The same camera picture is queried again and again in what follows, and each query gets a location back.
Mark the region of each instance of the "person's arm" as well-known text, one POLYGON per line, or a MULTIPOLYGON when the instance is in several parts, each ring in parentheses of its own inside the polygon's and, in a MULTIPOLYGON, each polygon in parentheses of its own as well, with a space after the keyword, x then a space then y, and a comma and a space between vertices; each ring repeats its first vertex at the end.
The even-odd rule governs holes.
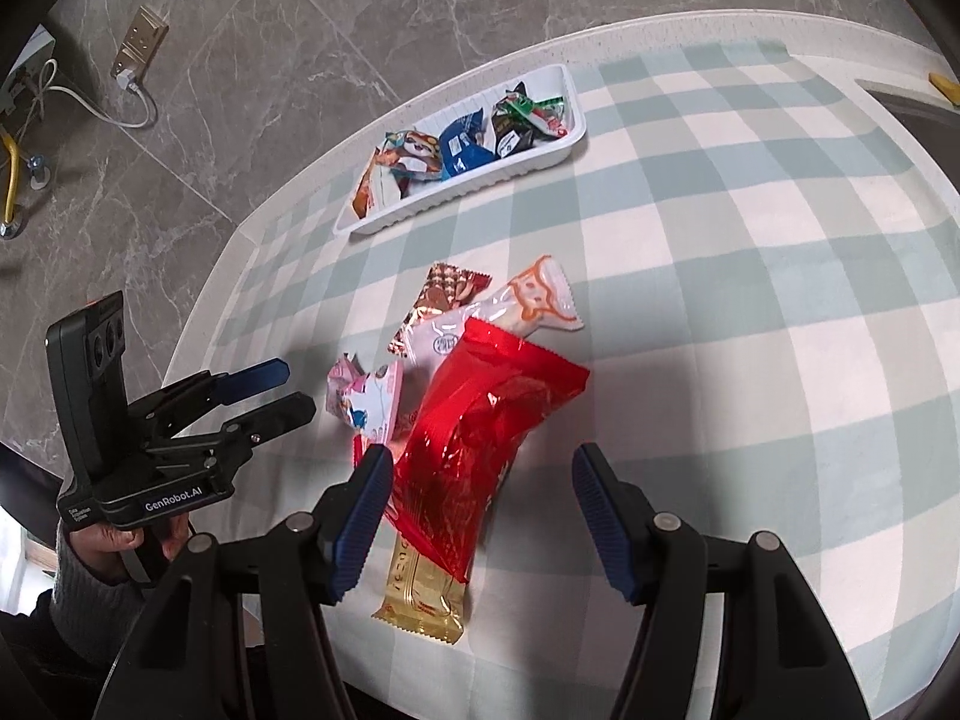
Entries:
MULTIPOLYGON (((168 560, 189 538, 187 515, 173 517, 170 531, 163 541, 168 560)), ((120 557, 142 542, 142 531, 118 531, 106 523, 74 533, 59 527, 50 618, 64 644, 89 664, 113 663, 143 608, 143 595, 128 579, 120 557)))

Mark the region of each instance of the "white plug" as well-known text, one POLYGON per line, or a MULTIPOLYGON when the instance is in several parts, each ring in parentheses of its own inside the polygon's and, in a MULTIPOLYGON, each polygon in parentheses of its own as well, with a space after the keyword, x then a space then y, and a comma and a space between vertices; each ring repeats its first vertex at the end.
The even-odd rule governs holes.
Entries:
POLYGON ((123 89, 124 92, 126 92, 126 90, 130 90, 131 92, 136 90, 136 75, 133 74, 131 68, 125 68, 119 71, 117 74, 117 86, 123 89))

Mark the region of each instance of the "gold snack wrapper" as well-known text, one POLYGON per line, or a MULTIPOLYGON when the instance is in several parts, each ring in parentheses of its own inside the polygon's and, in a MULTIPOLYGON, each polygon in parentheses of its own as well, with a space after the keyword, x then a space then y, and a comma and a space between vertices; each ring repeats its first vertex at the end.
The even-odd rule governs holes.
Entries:
POLYGON ((373 617, 454 644, 464 635, 466 589, 398 533, 383 605, 373 617))

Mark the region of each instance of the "hand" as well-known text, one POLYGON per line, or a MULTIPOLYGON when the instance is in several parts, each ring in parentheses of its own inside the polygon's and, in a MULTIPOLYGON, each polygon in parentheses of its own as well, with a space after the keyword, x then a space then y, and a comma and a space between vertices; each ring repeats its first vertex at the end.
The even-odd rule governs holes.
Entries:
MULTIPOLYGON (((170 535, 160 544, 167 560, 173 560, 190 538, 189 515, 170 518, 170 535)), ((120 553, 143 543, 143 529, 120 531, 106 522, 98 522, 68 536, 80 562, 105 581, 123 581, 127 577, 120 553)))

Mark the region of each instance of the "plastic tray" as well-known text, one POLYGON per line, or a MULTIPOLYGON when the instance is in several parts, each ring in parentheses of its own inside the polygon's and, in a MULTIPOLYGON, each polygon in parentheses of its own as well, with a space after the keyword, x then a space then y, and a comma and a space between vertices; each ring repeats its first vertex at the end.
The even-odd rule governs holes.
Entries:
POLYGON ((524 73, 522 76, 517 76, 515 79, 498 83, 483 92, 460 100, 459 103, 448 105, 432 116, 414 122, 412 129, 419 129, 421 132, 439 137, 440 132, 443 132, 443 129, 453 119, 467 116, 477 108, 483 108, 484 114, 489 116, 493 105, 496 105, 498 100, 503 98, 504 93, 508 89, 514 88, 520 81, 526 84, 527 95, 533 100, 546 100, 546 98, 555 98, 560 95, 566 98, 566 112, 563 115, 563 123, 566 124, 568 133, 563 138, 556 141, 538 140, 536 146, 529 151, 522 151, 520 154, 498 159, 496 162, 491 162, 490 165, 477 167, 475 170, 448 178, 445 181, 411 181, 408 196, 399 203, 382 208, 376 213, 368 214, 366 218, 357 218, 352 205, 350 205, 354 191, 360 183, 360 179, 357 179, 357 184, 353 187, 347 200, 344 201, 344 207, 340 210, 337 221, 333 226, 333 232, 336 235, 348 235, 350 233, 369 235, 397 221, 426 211, 428 208, 453 200, 455 197, 463 196, 470 191, 496 184, 497 181, 505 181, 508 178, 523 175, 530 170, 543 170, 545 167, 553 167, 559 162, 563 162, 573 149, 574 143, 577 143, 580 138, 587 134, 587 122, 584 120, 583 111, 580 109, 577 90, 573 85, 570 71, 566 69, 565 65, 547 65, 538 70, 524 73))

